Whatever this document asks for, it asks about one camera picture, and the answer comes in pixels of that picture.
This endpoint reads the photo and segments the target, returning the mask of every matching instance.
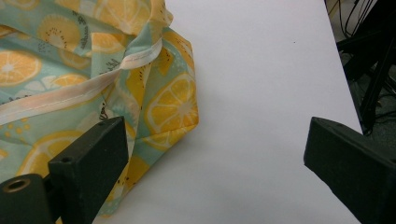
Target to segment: white table surface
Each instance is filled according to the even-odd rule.
[[[322,0],[167,0],[201,121],[94,223],[359,223],[304,166],[311,117],[361,131]]]

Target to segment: bag handle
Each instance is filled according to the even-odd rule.
[[[154,61],[160,54],[162,47],[163,40],[160,38],[150,48],[124,57],[120,67],[116,70],[104,73],[76,86],[33,95],[0,105],[0,125],[88,101],[113,83],[121,69],[131,70]]]

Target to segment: metal bolt hole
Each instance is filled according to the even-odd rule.
[[[12,193],[26,188],[30,185],[30,179],[17,179],[3,187],[3,191],[6,193]]]

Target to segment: yellow lemon pattern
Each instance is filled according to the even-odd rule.
[[[79,56],[73,52],[69,52],[67,50],[58,49],[59,56],[62,59],[64,64],[77,68],[77,69],[85,69],[91,65],[91,59],[87,57]]]
[[[41,69],[41,60],[21,50],[0,52],[0,87],[20,84],[35,77]]]
[[[128,35],[136,35],[149,19],[149,1],[98,0],[94,17]]]
[[[154,67],[158,68],[161,75],[166,76],[174,60],[173,54],[166,48],[160,52],[160,56],[154,61]]]
[[[180,74],[158,92],[146,110],[146,122],[152,133],[164,133],[189,127],[198,120],[195,81]]]
[[[11,33],[14,33],[14,32],[16,32],[15,29],[13,29],[11,27],[8,27],[8,26],[5,26],[5,25],[0,25],[0,38],[3,35],[8,35],[8,34],[11,34]]]
[[[165,32],[163,34],[163,38],[166,41],[169,41],[171,45],[173,45],[177,51],[181,54],[183,59],[186,61],[187,65],[194,70],[194,62],[192,56],[191,44],[188,40],[183,38],[183,36],[179,35],[175,32]]]
[[[93,33],[91,37],[93,52],[115,53],[125,50],[125,35]]]
[[[81,135],[82,133],[78,131],[63,131],[38,139],[24,159],[17,175],[35,173],[44,177],[49,173],[46,164],[50,159],[58,155]]]
[[[3,149],[0,149],[0,161],[8,156],[8,153]]]
[[[113,213],[198,123],[190,42],[164,0],[0,0],[0,13],[0,110],[16,108],[0,120],[0,182],[47,175],[94,123],[124,116],[129,163],[98,214]]]
[[[31,10],[40,3],[40,0],[5,0],[5,2],[22,10]]]
[[[52,83],[55,85],[59,85],[61,87],[67,87],[67,86],[77,85],[86,80],[88,79],[83,75],[70,73],[55,78],[55,80],[53,80]]]
[[[46,16],[38,26],[37,35],[51,45],[68,51],[73,51],[81,39],[78,25],[58,14]]]

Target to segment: lemon print fabric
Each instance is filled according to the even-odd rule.
[[[81,39],[78,25],[58,14],[49,14],[37,29],[38,37],[51,45],[73,51]]]
[[[17,175],[35,173],[43,177],[46,176],[49,171],[47,165],[43,164],[47,164],[50,159],[58,155],[81,135],[82,133],[78,131],[64,131],[38,139],[22,162]]]
[[[62,62],[67,66],[80,70],[91,65],[91,59],[88,57],[79,56],[76,53],[72,53],[63,49],[58,49],[58,53]]]
[[[137,35],[147,22],[150,1],[98,0],[94,17],[125,34]]]
[[[99,215],[198,123],[191,44],[164,0],[0,0],[0,182],[123,116],[129,163]]]
[[[150,101],[145,120],[152,136],[146,141],[166,150],[198,122],[195,81],[190,74],[178,75]]]
[[[4,0],[4,1],[22,10],[31,10],[35,8],[40,2],[40,0]]]
[[[0,87],[15,86],[35,77],[41,60],[22,50],[0,51]]]
[[[125,50],[126,36],[121,34],[92,34],[92,51],[99,53],[115,53]]]
[[[65,74],[60,77],[55,78],[52,83],[55,85],[59,85],[61,87],[67,87],[67,86],[74,86],[79,83],[82,83],[84,81],[88,80],[86,77],[80,74]]]

